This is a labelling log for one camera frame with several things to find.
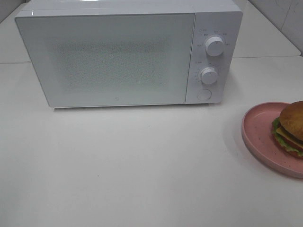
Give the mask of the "white microwave oven body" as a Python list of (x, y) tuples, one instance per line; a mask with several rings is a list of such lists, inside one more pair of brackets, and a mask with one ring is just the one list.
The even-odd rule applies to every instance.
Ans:
[[(219, 103), (229, 73), (243, 13), (231, 0), (32, 0), (15, 17), (126, 16), (158, 14), (193, 14), (191, 54), (185, 104)], [(224, 51), (212, 57), (206, 53), (207, 38), (218, 35), (224, 40)], [(213, 67), (218, 79), (211, 85), (202, 83), (200, 73)], [(201, 89), (212, 92), (201, 101)]]

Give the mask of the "white microwave door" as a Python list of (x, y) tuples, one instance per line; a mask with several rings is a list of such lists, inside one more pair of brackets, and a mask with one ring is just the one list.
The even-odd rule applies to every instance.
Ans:
[(193, 14), (18, 17), (50, 107), (183, 104)]

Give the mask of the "round white door button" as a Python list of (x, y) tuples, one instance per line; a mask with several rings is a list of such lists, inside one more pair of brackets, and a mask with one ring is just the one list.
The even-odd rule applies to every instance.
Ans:
[(197, 98), (201, 101), (206, 101), (210, 99), (211, 96), (212, 92), (209, 89), (201, 89), (197, 94)]

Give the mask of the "upper white power knob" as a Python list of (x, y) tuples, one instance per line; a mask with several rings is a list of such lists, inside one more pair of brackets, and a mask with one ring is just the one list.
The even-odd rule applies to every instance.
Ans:
[(207, 38), (205, 41), (205, 50), (212, 57), (221, 55), (224, 51), (224, 40), (218, 35)]

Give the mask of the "burger with lettuce and cheese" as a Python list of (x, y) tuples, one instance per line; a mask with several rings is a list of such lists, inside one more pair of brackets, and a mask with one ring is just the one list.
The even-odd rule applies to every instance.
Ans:
[(288, 104), (279, 117), (272, 122), (272, 131), (277, 145), (289, 155), (303, 158), (303, 103)]

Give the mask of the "pink speckled plate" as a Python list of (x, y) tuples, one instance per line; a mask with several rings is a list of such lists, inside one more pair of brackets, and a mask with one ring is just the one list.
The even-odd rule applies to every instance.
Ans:
[(262, 164), (290, 177), (302, 179), (303, 161), (287, 154), (272, 135), (272, 122), (288, 105), (284, 102), (261, 103), (244, 115), (241, 134), (247, 149)]

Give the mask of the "white timer knob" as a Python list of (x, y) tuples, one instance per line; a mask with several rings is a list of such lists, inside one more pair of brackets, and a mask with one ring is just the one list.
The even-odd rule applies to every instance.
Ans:
[(206, 85), (211, 85), (215, 83), (218, 79), (218, 72), (213, 67), (204, 68), (200, 73), (200, 79), (202, 83)]

